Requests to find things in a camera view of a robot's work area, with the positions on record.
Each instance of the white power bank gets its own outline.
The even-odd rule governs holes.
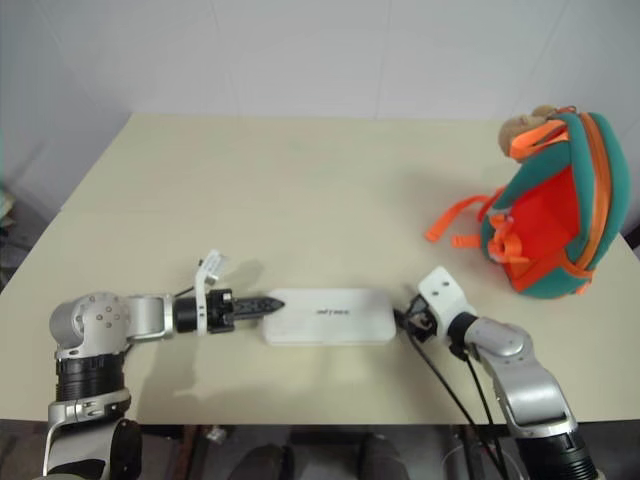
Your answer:
[[[380,344],[396,334],[393,308],[382,290],[289,288],[269,296],[285,302],[262,321],[271,345]]]

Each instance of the table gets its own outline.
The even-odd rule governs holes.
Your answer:
[[[177,292],[211,248],[230,257],[220,285],[238,296],[380,287],[400,308],[444,265],[479,312],[531,333],[580,421],[640,418],[640,263],[621,238],[586,295],[556,301],[517,295],[476,250],[422,238],[453,202],[513,175],[498,126],[133,115],[0,296],[0,418],[46,419],[48,319],[59,303],[100,290]],[[476,229],[473,213],[452,226]],[[426,348],[484,421],[465,365],[439,344]],[[464,423],[404,336],[277,348],[248,322],[136,346],[125,373],[129,416],[144,423]]]

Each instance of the teal backpack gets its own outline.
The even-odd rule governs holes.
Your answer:
[[[509,156],[523,165],[508,185],[454,205],[425,233],[438,240],[461,210],[481,202],[481,234],[452,244],[481,247],[516,291],[537,298],[582,293],[629,207],[629,171],[609,122],[574,108],[556,112],[512,140]]]

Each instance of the floor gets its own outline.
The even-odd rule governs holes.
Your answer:
[[[28,249],[47,228],[47,221],[28,206],[18,203],[11,212],[15,223],[6,228],[10,243],[0,239],[0,292],[26,258]]]
[[[385,435],[396,446],[413,480],[467,480],[460,441],[449,426],[332,427],[334,432],[356,437],[364,432]],[[189,480],[225,480],[234,466],[252,448],[274,443],[283,445],[291,437],[298,480],[355,479],[356,443],[300,441],[296,429],[287,426],[239,426],[218,445],[200,438]],[[582,432],[594,462],[607,480],[640,478],[640,421],[586,424]],[[0,480],[30,480],[40,475],[46,426],[39,422],[0,421]],[[504,443],[510,463],[510,478],[519,478],[515,445]],[[172,480],[179,443],[145,435],[142,480]],[[483,461],[485,480],[497,479],[492,466]]]

